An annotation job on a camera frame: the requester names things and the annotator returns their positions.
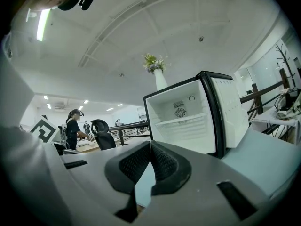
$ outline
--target fluorescent tube light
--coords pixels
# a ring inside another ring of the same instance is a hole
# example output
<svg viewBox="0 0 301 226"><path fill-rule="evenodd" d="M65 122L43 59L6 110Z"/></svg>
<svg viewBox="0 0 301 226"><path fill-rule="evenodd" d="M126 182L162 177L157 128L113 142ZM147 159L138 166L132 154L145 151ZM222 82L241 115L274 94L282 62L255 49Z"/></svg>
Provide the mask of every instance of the fluorescent tube light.
<svg viewBox="0 0 301 226"><path fill-rule="evenodd" d="M37 31L37 40L43 41L44 29L46 21L49 15L50 9L42 10L41 16L39 19L38 31Z"/></svg>

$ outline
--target black office chair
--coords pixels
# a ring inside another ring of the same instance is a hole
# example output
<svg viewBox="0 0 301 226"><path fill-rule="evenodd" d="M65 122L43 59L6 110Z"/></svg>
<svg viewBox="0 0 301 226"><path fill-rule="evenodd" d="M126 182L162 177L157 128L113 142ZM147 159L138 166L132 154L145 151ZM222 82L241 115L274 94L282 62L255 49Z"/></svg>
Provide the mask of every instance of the black office chair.
<svg viewBox="0 0 301 226"><path fill-rule="evenodd" d="M114 141L114 138L111 136L111 134L108 133L109 126L108 124L100 119L91 121L91 130L92 133L95 136L95 140L101 150L107 150L111 148L115 148L116 144Z"/></svg>

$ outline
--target white table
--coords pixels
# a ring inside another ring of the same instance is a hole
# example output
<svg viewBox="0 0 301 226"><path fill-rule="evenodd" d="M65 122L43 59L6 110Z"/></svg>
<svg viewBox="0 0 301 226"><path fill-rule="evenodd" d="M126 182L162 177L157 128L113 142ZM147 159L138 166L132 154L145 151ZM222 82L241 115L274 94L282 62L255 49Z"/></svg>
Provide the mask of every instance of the white table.
<svg viewBox="0 0 301 226"><path fill-rule="evenodd" d="M295 135L294 135L294 144L297 145L300 141L301 136L301 115L297 115L295 118L291 119L278 119L276 117L277 111L275 107L270 108L266 112L255 116L252 120L252 129L256 131L264 131L267 129L267 126L270 125L284 125L284 126L291 126L295 128Z"/></svg>

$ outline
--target refrigerator fan vent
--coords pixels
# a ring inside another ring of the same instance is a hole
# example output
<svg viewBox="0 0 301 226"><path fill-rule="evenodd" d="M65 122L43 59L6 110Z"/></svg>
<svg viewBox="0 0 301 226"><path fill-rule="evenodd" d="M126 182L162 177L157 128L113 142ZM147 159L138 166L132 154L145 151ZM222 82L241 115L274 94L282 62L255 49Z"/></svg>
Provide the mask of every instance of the refrigerator fan vent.
<svg viewBox="0 0 301 226"><path fill-rule="evenodd" d="M184 102L183 101L178 101L178 102L174 102L174 109L184 106Z"/></svg>
<svg viewBox="0 0 301 226"><path fill-rule="evenodd" d="M175 115L179 118L184 117L186 114L186 111L183 108L178 108L175 111Z"/></svg>

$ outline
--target wooden post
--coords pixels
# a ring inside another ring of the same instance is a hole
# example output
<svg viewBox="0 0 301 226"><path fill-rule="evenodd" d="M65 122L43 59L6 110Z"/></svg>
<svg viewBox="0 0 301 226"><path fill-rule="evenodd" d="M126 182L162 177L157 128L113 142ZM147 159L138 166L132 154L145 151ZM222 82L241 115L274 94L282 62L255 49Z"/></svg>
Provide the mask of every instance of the wooden post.
<svg viewBox="0 0 301 226"><path fill-rule="evenodd" d="M253 84L252 88L253 88L253 93L258 92L256 84ZM259 114L259 115L262 114L263 113L263 107L262 107L261 97L258 96L256 98L254 98L254 101L255 101L255 107L259 106L259 108L257 109L257 114Z"/></svg>
<svg viewBox="0 0 301 226"><path fill-rule="evenodd" d="M284 68L280 69L279 70L279 73L281 75L281 79L282 79L282 82L283 82L283 87L286 89L286 88L290 88L290 84L288 82L288 79L287 79L287 76L286 76L286 73L285 73L285 70Z"/></svg>

